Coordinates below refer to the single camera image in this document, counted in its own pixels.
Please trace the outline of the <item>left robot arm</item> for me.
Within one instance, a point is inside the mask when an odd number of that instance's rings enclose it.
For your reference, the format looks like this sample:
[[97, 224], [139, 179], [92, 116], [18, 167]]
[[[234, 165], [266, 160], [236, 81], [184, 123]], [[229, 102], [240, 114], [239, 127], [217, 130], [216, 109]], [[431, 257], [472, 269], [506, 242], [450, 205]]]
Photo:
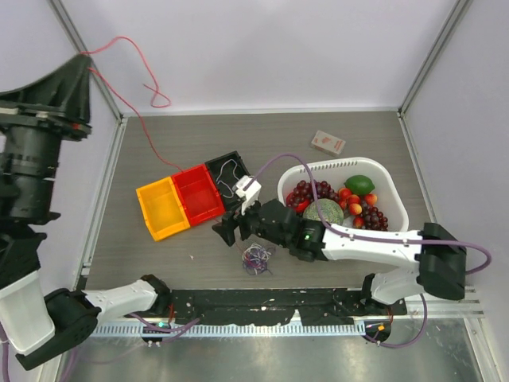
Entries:
[[91, 58], [1, 94], [1, 325], [23, 369], [32, 370], [84, 342], [105, 322], [144, 312], [163, 316], [171, 293], [154, 275], [110, 290], [44, 294], [35, 227], [56, 220], [51, 200], [63, 141], [91, 133]]

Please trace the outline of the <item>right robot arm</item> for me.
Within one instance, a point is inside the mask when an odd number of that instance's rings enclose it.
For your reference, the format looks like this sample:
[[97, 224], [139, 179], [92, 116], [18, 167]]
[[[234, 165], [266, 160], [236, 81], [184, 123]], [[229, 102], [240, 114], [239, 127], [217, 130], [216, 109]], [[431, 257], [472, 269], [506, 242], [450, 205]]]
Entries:
[[365, 277], [359, 304], [368, 314], [417, 294], [450, 301], [465, 296], [465, 246], [439, 224], [408, 232], [365, 231], [305, 219], [272, 200], [226, 212], [212, 229], [227, 246], [236, 236], [258, 236], [306, 262], [349, 259], [392, 266]]

